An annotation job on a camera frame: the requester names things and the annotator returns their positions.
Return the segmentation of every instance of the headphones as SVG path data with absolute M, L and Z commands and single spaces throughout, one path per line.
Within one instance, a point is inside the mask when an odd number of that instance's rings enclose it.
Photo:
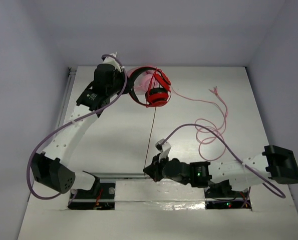
M 151 77 L 149 87 L 147 92 L 145 93 L 145 99 L 148 103 L 142 103 L 139 101 L 138 97 L 136 96 L 134 89 L 129 92 L 130 97 L 142 106 L 148 107 L 162 107 L 168 103 L 169 100 L 169 93 L 171 82 L 169 78 L 164 74 L 161 69 L 157 69 L 151 66 L 143 66 L 139 67 L 138 69 L 134 70 L 129 80 L 130 82 L 134 83 L 134 81 L 142 74 L 147 71 L 154 71 L 153 74 L 147 74 L 145 77 Z

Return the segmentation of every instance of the wall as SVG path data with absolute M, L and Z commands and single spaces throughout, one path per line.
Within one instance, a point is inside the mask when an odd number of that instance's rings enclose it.
M 55 127 L 67 79 L 40 20 L 29 0 L 0 0 L 1 240 L 18 237 L 29 196 L 28 157 Z
M 298 0 L 286 1 L 247 72 L 269 142 L 298 162 Z M 298 184 L 291 192 L 298 210 Z
M 284 0 L 34 2 L 69 66 L 247 66 Z

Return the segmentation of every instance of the red ear cup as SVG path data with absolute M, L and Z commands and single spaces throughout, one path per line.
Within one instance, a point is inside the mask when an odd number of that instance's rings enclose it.
M 168 102 L 168 91 L 162 87 L 156 87 L 145 93 L 145 98 L 153 107 L 161 107 Z

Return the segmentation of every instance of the pink cable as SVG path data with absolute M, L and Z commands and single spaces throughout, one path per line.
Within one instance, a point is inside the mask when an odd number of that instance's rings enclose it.
M 178 96 L 181 97 L 181 98 L 184 98 L 184 99 L 187 99 L 187 100 L 190 100 L 190 101 L 198 101 L 198 102 L 208 103 L 208 104 L 212 104 L 212 105 L 214 105 L 215 107 L 217 107 L 217 108 L 220 110 L 220 112 L 221 112 L 221 114 L 222 114 L 222 116 L 223 116 L 223 123 L 222 123 L 222 125 L 221 125 L 220 127 L 217 127 L 213 122 L 211 122 L 211 121 L 209 121 L 209 120 L 207 120 L 207 119 L 204 119 L 204 118 L 198 118 L 194 123 L 197 124 L 199 121 L 205 121 L 205 122 L 210 123 L 212 126 L 207 126 L 207 128 L 210 129 L 211 131 L 215 132 L 215 133 L 217 134 L 217 136 L 219 136 L 222 140 L 224 140 L 224 138 L 223 138 L 222 135 L 223 135 L 224 132 L 226 131 L 226 126 L 227 126 L 226 119 L 227 119 L 227 116 L 228 116 L 228 107 L 227 107 L 227 105 L 225 104 L 224 100 L 219 96 L 219 94 L 218 94 L 218 88 L 217 88 L 217 87 L 214 87 L 213 90 L 209 90 L 209 91 L 212 92 L 212 93 L 213 93 L 213 94 L 220 100 L 220 102 L 223 103 L 223 105 L 225 106 L 225 112 L 223 112 L 222 109 L 220 108 L 220 106 L 219 106 L 218 104 L 216 104 L 215 102 L 212 102 L 212 101 L 205 101 L 205 100 L 200 100 L 200 99 L 192 99 L 192 98 L 189 98 L 189 97 L 186 97 L 186 96 L 183 96 L 183 95 L 177 93 L 172 87 L 171 87 L 171 89 L 172 89 L 172 91 L 173 91 L 176 95 L 178 95 Z M 196 133 L 196 135 L 195 135 L 195 139 L 196 139 L 197 142 L 199 143 L 198 151 L 199 151 L 199 155 L 200 155 L 200 157 L 201 157 L 202 159 L 208 161 L 208 162 L 212 162 L 212 161 L 215 161 L 215 160 L 218 160 L 219 158 L 221 158 L 221 157 L 224 155 L 225 151 L 226 151 L 226 147 L 224 147 L 222 154 L 221 154 L 220 156 L 214 158 L 214 159 L 206 159 L 206 158 L 202 155 L 202 153 L 201 153 L 201 145 L 208 145 L 208 144 L 214 142 L 214 141 L 217 139 L 217 137 L 215 137 L 215 136 L 211 136 L 211 137 L 206 137 L 206 138 L 204 138 L 204 139 L 201 140 L 201 139 L 199 138 L 199 133 L 202 133 L 202 134 L 208 134 L 209 131 L 203 130 L 203 128 L 201 128 L 201 127 L 197 127 L 197 126 L 195 126 L 195 129 L 197 130 L 197 133 Z

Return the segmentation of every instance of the white table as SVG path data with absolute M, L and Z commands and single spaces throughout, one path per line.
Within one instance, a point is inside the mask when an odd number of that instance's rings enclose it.
M 71 114 L 75 100 L 93 79 L 95 67 L 79 67 L 66 111 Z M 218 86 L 220 96 L 229 108 L 225 141 L 241 158 L 263 151 L 268 144 L 252 90 L 242 67 L 162 67 L 176 91 L 195 99 L 217 101 L 208 89 Z M 73 154 L 69 168 L 97 173 L 140 173 L 149 144 L 154 109 L 135 104 L 124 95 L 104 111 L 87 131 Z M 171 101 L 156 111 L 148 161 L 157 154 L 155 143 L 177 126 L 207 118 L 220 125 L 219 111 L 210 104 L 192 102 L 173 95 Z M 197 153 L 194 127 L 177 132 L 169 142 L 170 157 L 184 162 L 201 161 Z M 207 157 L 222 151 L 218 142 L 203 147 Z M 220 161 L 231 160 L 226 152 Z M 143 207 L 112 211 L 68 210 L 68 194 L 42 201 L 30 197 L 19 235 L 20 240 L 35 239 L 119 239 L 119 240 L 298 240 L 298 215 L 287 186 L 279 186 L 286 194 L 280 199 L 261 185 L 252 188 L 253 210 L 148 210 Z M 34 188 L 44 196 L 54 191 L 38 183 Z M 195 192 L 184 188 L 183 191 Z M 141 188 L 129 197 L 151 200 L 152 189 Z

